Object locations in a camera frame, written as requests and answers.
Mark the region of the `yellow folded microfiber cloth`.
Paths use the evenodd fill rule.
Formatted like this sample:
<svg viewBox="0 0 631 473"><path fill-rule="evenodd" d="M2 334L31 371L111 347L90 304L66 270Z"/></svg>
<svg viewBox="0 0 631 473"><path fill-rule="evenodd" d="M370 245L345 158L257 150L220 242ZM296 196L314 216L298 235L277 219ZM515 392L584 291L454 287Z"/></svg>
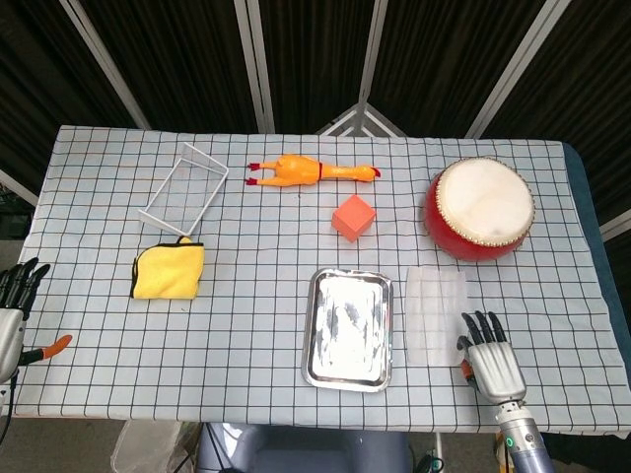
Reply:
<svg viewBox="0 0 631 473"><path fill-rule="evenodd" d="M193 300L203 272L205 248L181 236L147 248L133 262L130 297L136 300Z"/></svg>

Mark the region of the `clear plastic sheet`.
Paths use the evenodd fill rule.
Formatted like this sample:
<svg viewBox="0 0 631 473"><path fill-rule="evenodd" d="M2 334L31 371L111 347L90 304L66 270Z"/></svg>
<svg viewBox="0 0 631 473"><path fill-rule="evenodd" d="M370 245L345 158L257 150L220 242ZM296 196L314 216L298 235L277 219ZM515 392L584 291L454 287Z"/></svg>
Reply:
<svg viewBox="0 0 631 473"><path fill-rule="evenodd" d="M460 363L456 341L466 332L465 275L430 266L407 271L404 301L406 361L411 367L450 368Z"/></svg>

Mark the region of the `red drum with white skin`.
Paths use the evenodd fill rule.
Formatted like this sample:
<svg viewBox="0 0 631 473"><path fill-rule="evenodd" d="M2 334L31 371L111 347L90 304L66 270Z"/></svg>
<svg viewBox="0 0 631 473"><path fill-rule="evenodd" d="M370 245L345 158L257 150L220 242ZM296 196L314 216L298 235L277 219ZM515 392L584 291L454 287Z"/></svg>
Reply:
<svg viewBox="0 0 631 473"><path fill-rule="evenodd" d="M426 192L423 211L440 249L475 262L514 251L535 214L525 180L492 157L464 158L443 169Z"/></svg>

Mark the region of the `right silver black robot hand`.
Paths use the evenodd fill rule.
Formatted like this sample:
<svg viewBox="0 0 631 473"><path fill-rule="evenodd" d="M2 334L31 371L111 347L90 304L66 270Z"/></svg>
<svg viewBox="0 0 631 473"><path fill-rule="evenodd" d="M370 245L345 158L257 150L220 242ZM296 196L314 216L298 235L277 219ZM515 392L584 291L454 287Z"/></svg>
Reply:
<svg viewBox="0 0 631 473"><path fill-rule="evenodd" d="M468 329L456 348L467 383L493 405L518 403L526 397L526 382L514 349L493 311L461 314Z"/></svg>

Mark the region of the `orange foam cube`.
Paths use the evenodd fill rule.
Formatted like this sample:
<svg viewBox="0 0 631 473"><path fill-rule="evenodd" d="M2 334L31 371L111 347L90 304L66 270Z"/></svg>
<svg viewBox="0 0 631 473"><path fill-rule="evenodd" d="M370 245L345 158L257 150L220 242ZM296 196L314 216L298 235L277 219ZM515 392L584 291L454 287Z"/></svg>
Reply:
<svg viewBox="0 0 631 473"><path fill-rule="evenodd" d="M350 242L356 241L373 223L376 210L358 195L341 204L331 218L332 227Z"/></svg>

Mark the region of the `silver metal tray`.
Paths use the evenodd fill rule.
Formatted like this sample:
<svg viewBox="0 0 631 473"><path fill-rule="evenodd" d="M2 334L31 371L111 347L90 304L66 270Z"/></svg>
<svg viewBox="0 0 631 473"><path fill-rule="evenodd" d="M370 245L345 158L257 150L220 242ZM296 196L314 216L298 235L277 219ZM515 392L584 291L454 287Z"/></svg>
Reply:
<svg viewBox="0 0 631 473"><path fill-rule="evenodd" d="M391 378L393 289L379 273L324 268L308 292L302 375L320 388L377 393Z"/></svg>

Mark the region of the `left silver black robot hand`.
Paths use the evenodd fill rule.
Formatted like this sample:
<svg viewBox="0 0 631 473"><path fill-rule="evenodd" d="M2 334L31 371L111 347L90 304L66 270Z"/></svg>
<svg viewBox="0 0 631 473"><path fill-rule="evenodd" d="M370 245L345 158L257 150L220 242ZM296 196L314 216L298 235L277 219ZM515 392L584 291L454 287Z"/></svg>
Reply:
<svg viewBox="0 0 631 473"><path fill-rule="evenodd" d="M71 335L64 335L50 346L24 349L37 289L49 269L49 264L39 266L34 257L0 272L0 385L14 378L19 367L50 359L72 341Z"/></svg>

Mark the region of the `white metal frame stand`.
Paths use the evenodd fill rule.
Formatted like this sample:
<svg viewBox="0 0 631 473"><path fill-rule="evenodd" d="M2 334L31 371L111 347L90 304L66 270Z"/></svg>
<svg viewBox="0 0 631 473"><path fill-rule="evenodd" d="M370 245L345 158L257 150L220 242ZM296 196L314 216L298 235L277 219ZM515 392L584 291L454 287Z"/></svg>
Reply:
<svg viewBox="0 0 631 473"><path fill-rule="evenodd" d="M402 129L369 103L352 105L325 123L315 134L335 137L406 137Z"/></svg>

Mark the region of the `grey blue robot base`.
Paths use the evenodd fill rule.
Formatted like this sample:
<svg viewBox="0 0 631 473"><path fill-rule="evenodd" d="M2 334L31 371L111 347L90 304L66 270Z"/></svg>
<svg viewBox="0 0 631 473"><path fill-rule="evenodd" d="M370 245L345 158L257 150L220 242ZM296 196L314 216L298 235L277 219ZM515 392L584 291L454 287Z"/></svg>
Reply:
<svg viewBox="0 0 631 473"><path fill-rule="evenodd" d="M410 473L404 433L206 423L196 473Z"/></svg>

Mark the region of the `blue white checkered tablecloth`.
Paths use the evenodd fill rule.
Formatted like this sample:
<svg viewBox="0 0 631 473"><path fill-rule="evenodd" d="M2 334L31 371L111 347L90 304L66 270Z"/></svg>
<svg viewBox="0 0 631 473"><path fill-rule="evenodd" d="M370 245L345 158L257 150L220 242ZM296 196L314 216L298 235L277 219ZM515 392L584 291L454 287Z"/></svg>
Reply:
<svg viewBox="0 0 631 473"><path fill-rule="evenodd" d="M191 301L130 298L134 258L168 236L138 211L184 143L225 163L227 181L201 222L206 249ZM250 163L302 155L371 166L373 182L246 185L270 178ZM535 202L531 232L497 261L460 262L421 221L431 179L468 156L517 170ZM354 242L331 225L352 195L376 210ZM531 140L191 135L63 126L58 131L22 258L51 269L28 322L28 347L72 336L48 362L22 369L20 417L250 422L402 431L475 432L491 407L458 368L406 361L403 299L412 266L465 274L472 309L498 314L544 431L627 433L631 388L615 289L582 177L562 144ZM319 389L302 377L309 282L321 268L374 271L394 292L392 375L379 393Z"/></svg>

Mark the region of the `yellow rubber chicken toy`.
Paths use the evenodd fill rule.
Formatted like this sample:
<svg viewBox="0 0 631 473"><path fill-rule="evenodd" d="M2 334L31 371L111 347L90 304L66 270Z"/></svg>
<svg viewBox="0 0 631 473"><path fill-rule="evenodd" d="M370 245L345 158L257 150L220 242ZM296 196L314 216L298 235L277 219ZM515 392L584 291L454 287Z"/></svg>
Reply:
<svg viewBox="0 0 631 473"><path fill-rule="evenodd" d="M379 169L371 166L339 167L329 165L307 156L282 155L274 162L250 163L250 170L271 169L270 178L249 177L246 185L269 185L286 187L293 185L312 185L327 179L344 179L360 182L373 182L381 176Z"/></svg>

